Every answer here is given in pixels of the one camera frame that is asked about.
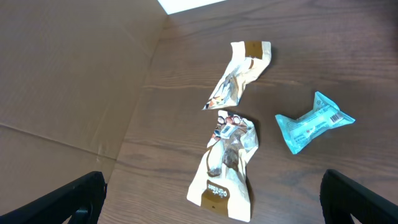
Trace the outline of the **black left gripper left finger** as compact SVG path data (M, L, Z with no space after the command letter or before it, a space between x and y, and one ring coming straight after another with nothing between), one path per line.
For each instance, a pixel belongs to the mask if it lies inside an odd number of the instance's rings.
M7 214L1 223L92 223L98 222L107 193L100 171L86 175Z

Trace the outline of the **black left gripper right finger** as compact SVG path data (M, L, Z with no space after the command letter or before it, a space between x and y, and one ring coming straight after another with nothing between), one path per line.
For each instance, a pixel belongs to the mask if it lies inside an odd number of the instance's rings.
M397 205L334 169L324 173L320 203L325 223L397 223Z

